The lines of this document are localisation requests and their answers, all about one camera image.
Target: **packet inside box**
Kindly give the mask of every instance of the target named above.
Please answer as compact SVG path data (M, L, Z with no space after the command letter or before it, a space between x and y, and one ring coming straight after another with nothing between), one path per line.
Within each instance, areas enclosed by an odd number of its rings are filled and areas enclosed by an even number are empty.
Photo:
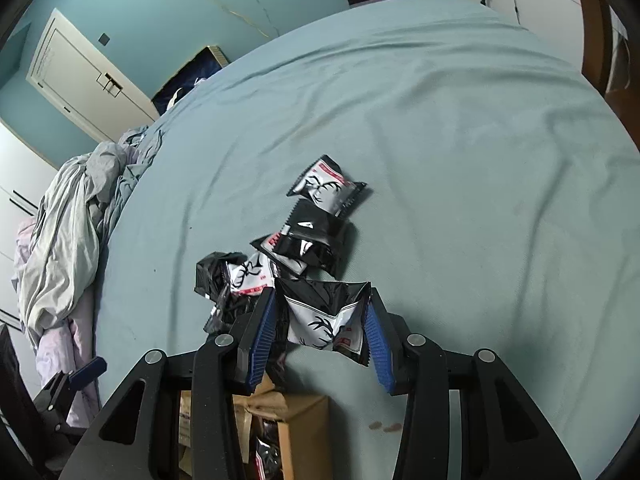
M233 396L233 402L248 479L332 480L327 397L282 394L265 374L252 396ZM186 447L180 469L189 475L190 432L191 392L184 391L178 441Z

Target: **bed sheet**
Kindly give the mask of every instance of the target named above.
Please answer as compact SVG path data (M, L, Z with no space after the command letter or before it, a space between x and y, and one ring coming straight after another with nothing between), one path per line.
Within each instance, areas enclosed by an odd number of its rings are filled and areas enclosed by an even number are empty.
M204 342L196 262L279 229L327 153L372 190L344 280L445 349L495 349L584 479L613 457L640 412L640 156L533 34L466 0L378 2L236 60L153 128L98 277L103 400L149 349ZM405 398L334 352L287 364L332 398L335 478L391 478L400 433L369 425L402 422Z

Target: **yellow cable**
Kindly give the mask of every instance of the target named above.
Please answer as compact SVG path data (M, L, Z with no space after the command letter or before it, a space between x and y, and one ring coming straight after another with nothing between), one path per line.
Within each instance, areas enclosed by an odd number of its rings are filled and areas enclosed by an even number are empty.
M260 32L260 34L262 34L265 38L268 38L269 40L271 39L271 36L269 36L268 34L266 34L260 27L258 27L254 22L252 22L248 17L243 16L242 14L240 14L239 12L235 12L234 10L229 9L224 3L222 3L219 0L213 0L215 2L215 4L217 6L220 7L220 9L224 10L225 12L228 12L229 14L232 14L234 16L237 16L238 18L240 18L241 20L243 20L247 25L253 27L255 30L257 30L258 32Z

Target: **door frame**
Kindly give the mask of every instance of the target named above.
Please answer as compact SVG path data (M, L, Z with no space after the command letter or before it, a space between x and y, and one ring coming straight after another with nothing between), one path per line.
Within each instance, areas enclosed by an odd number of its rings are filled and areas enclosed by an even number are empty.
M103 140L112 140L95 128L91 123L86 121L82 116L76 114L74 110L66 108L65 102L59 95L40 83L37 68L39 68L43 62L46 62L44 56L46 44L48 44L55 30L62 34L62 36L71 43L78 52L87 58L90 63L100 70L101 73L109 73L113 78L115 78L122 86L122 92L127 96L127 98L136 104L153 121L159 117L158 111L151 102L151 99L137 86L135 86L120 70L118 70L117 67L109 61L109 59L100 52L91 41L85 38L82 33L74 27L73 23L66 19L58 9L53 9L51 16L47 20L47 25L45 25L44 30L42 31L42 35L38 41L38 46L33 54L33 58L31 59L26 79L67 119L98 142Z

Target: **white wardrobe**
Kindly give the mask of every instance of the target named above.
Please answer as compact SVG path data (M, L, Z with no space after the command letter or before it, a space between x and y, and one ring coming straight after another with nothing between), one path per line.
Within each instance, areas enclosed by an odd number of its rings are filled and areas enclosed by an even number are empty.
M37 213L55 174L55 168L23 144L0 118L0 322L9 327L22 380L32 397L40 391L40 378L33 351L19 330L17 295L10 280L18 224Z

